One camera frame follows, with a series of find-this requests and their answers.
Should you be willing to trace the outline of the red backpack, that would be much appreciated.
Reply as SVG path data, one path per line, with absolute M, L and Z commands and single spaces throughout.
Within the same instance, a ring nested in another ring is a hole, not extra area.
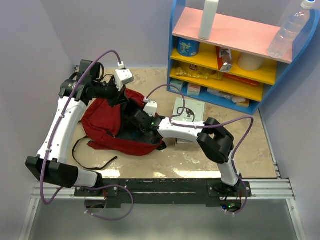
M 140 123 L 135 126 L 129 120 L 133 110 L 144 107 L 144 96 L 131 89 L 125 94 L 130 100 L 128 104 L 111 107 L 106 99 L 97 98 L 86 110 L 80 121 L 86 136 L 74 144 L 71 151 L 74 160 L 76 148 L 84 139 L 90 139 L 87 145 L 95 150 L 114 150 L 138 157 L 167 148 L 162 139 L 146 135 Z

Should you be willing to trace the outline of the white booklet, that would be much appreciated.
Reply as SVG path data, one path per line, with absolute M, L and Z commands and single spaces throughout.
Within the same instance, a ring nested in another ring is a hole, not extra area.
M 185 99 L 185 109 L 183 110 L 183 99 L 177 97 L 175 99 L 172 115 L 173 121 L 181 122 L 202 122 L 204 120 L 205 103 L 198 100 Z

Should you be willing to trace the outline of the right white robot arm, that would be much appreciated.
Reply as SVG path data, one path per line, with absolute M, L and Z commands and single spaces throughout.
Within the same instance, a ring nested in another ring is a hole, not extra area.
M 129 120 L 147 136 L 158 139 L 183 139 L 198 143 L 205 156 L 218 165 L 223 192 L 233 197 L 241 190 L 238 173 L 231 160 L 234 137 L 216 119 L 185 122 L 164 116 L 149 116 L 143 110 L 135 110 Z

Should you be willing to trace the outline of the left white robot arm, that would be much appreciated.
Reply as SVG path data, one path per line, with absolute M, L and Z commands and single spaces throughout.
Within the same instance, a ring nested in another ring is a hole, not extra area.
M 110 83 L 100 79 L 101 64 L 81 60 L 78 71 L 60 86 L 56 114 L 48 135 L 36 156 L 28 156 L 26 167 L 42 184 L 48 183 L 64 188 L 86 187 L 92 196 L 99 196 L 104 190 L 102 176 L 95 170 L 69 165 L 69 148 L 78 122 L 92 99 L 122 103 L 126 84 L 133 75 L 123 61 Z

